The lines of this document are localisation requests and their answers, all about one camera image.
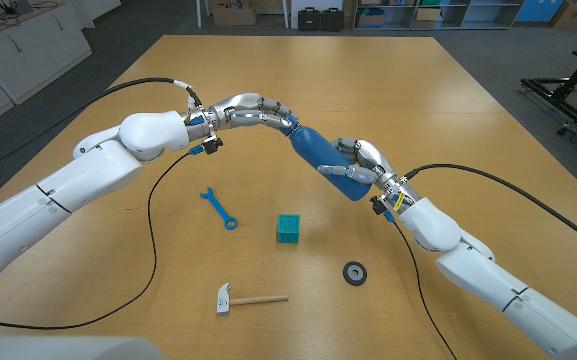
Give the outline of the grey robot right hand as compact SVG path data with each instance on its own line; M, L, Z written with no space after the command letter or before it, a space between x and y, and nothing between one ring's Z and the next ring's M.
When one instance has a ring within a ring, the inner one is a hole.
M317 171L334 178L348 178L355 183L374 184L384 193L392 193L397 175L386 157L370 142L351 138L338 138L332 142L350 165L322 164Z

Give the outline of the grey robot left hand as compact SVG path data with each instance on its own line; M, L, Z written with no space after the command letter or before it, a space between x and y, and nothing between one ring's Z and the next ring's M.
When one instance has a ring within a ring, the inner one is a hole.
M214 130L264 125L288 135L298 115L285 104L258 93L242 93L208 108L207 121Z

